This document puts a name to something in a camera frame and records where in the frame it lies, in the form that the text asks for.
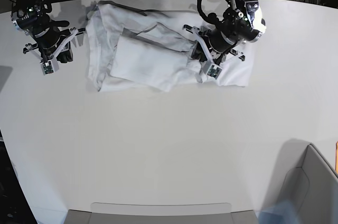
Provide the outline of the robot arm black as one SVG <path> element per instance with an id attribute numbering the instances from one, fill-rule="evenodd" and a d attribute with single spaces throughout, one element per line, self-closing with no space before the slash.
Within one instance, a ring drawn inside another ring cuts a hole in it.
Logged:
<path id="1" fill-rule="evenodd" d="M 19 31 L 25 32 L 35 43 L 28 43 L 23 53 L 38 50 L 43 62 L 55 58 L 61 63 L 73 61 L 69 22 L 52 20 L 50 0 L 16 0 L 12 5 L 11 20 Z"/>
<path id="2" fill-rule="evenodd" d="M 258 0 L 225 0 L 228 4 L 219 19 L 216 13 L 205 14 L 202 0 L 197 0 L 197 11 L 202 19 L 214 26 L 212 30 L 198 31 L 209 52 L 217 57 L 212 61 L 219 65 L 241 41 L 256 42 L 266 31 Z"/>

